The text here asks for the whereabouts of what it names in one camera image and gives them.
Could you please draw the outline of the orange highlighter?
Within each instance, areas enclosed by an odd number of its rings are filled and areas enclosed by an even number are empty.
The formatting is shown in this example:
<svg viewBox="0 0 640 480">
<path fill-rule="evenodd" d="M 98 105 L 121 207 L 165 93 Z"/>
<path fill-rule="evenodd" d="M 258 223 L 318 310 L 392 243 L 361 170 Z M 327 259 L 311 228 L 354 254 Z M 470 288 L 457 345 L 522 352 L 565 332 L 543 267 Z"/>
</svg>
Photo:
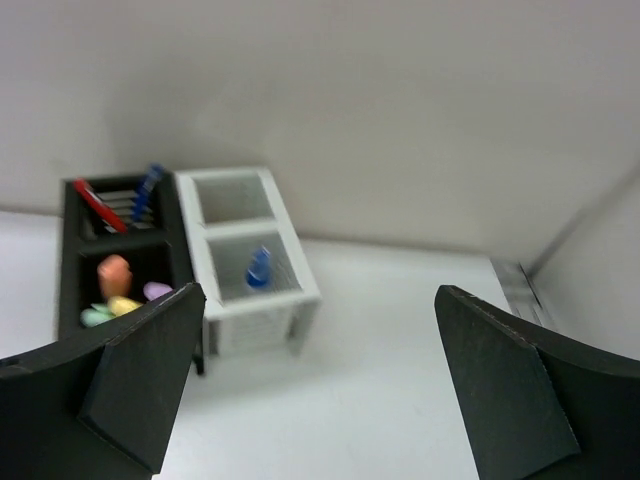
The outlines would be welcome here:
<svg viewBox="0 0 640 480">
<path fill-rule="evenodd" d="M 110 255 L 97 267 L 98 283 L 102 296 L 110 299 L 115 296 L 126 297 L 132 285 L 133 274 L 129 262 L 120 255 Z"/>
</svg>

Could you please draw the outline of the pink highlighter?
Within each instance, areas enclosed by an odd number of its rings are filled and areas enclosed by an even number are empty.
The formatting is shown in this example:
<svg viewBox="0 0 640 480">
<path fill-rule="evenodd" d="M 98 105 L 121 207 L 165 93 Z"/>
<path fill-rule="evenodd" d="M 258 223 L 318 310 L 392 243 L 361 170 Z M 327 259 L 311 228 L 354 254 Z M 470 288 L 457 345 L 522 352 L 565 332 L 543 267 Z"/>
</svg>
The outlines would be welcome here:
<svg viewBox="0 0 640 480">
<path fill-rule="evenodd" d="M 148 301 L 153 301 L 165 294 L 170 293 L 173 287 L 159 282 L 147 282 L 143 286 L 143 295 Z"/>
</svg>

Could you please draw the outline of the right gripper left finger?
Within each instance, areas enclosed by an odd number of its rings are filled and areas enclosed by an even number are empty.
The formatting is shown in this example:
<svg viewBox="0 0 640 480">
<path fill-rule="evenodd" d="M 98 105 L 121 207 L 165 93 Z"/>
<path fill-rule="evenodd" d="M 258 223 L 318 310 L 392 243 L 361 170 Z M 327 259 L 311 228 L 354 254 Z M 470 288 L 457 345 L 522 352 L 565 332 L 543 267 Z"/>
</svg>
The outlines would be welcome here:
<svg viewBox="0 0 640 480">
<path fill-rule="evenodd" d="M 197 283 L 1 361 L 4 479 L 150 479 L 163 466 L 205 295 Z"/>
</svg>

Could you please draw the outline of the yellow highlighter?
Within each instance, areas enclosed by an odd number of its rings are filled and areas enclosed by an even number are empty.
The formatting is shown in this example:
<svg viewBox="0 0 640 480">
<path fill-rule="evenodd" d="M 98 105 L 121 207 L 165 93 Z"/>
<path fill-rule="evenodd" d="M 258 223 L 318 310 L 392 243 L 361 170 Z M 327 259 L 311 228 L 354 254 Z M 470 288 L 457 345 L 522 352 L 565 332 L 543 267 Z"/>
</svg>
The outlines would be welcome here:
<svg viewBox="0 0 640 480">
<path fill-rule="evenodd" d="M 107 301 L 107 308 L 114 316 L 126 315 L 142 306 L 142 303 L 124 296 L 113 296 Z"/>
</svg>

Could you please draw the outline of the blue gel pen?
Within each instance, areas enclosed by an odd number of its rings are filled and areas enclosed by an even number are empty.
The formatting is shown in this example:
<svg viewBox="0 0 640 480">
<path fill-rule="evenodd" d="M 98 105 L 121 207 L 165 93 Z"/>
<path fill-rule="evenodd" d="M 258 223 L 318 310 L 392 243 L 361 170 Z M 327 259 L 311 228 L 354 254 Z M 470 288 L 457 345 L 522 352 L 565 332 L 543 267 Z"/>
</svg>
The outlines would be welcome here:
<svg viewBox="0 0 640 480">
<path fill-rule="evenodd" d="M 164 176 L 164 173 L 164 167 L 158 163 L 153 163 L 149 166 L 138 189 L 136 190 L 136 197 L 131 214 L 131 220 L 133 223 L 141 221 L 143 214 L 148 207 L 151 194 L 156 184 Z"/>
</svg>

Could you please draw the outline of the red gel pen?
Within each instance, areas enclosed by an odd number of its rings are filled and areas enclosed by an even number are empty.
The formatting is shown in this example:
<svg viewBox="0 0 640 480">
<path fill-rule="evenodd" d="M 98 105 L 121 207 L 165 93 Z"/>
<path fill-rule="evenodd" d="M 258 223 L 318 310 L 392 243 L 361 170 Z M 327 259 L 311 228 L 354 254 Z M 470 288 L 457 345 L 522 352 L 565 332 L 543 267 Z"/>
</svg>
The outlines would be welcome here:
<svg viewBox="0 0 640 480">
<path fill-rule="evenodd" d="M 128 228 L 120 217 L 94 192 L 91 185 L 82 178 L 73 181 L 73 187 L 89 207 L 107 225 L 118 233 L 126 233 Z"/>
</svg>

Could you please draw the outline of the green highlighter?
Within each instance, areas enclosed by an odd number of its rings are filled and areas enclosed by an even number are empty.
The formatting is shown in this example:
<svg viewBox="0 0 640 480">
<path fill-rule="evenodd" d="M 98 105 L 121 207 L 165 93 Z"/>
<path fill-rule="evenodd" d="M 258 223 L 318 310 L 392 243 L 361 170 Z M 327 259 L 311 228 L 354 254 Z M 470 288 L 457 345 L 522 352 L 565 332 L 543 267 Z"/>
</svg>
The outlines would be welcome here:
<svg viewBox="0 0 640 480">
<path fill-rule="evenodd" d="M 80 314 L 81 324 L 86 328 L 93 328 L 112 320 L 115 315 L 106 304 L 92 304 Z"/>
</svg>

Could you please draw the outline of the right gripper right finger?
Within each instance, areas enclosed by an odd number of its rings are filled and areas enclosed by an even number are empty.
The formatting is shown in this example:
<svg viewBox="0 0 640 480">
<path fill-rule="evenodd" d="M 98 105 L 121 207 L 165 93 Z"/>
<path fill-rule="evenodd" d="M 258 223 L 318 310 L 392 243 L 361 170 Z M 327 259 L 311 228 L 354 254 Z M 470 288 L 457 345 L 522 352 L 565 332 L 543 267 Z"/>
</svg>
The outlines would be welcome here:
<svg viewBox="0 0 640 480">
<path fill-rule="evenodd" d="M 638 361 L 457 286 L 434 307 L 480 478 L 638 478 Z"/>
</svg>

